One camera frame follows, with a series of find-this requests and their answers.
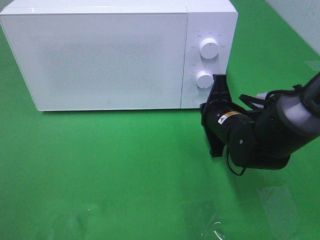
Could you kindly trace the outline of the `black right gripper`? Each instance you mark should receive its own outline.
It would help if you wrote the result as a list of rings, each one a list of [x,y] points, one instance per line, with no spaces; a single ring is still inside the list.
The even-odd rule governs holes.
[[[226,97],[230,95],[225,74],[214,74],[209,96]],[[206,133],[210,154],[221,157],[225,146],[230,144],[231,134],[238,128],[251,124],[253,120],[242,107],[225,99],[209,98],[200,105],[201,124]]]

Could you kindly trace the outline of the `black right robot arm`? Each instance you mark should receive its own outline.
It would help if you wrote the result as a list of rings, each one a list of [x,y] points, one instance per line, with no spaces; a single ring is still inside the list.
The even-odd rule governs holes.
[[[279,170],[292,153],[320,135],[320,77],[291,90],[260,97],[240,95],[234,103],[224,74],[213,76],[208,99],[201,104],[201,124],[213,157],[228,166]]]

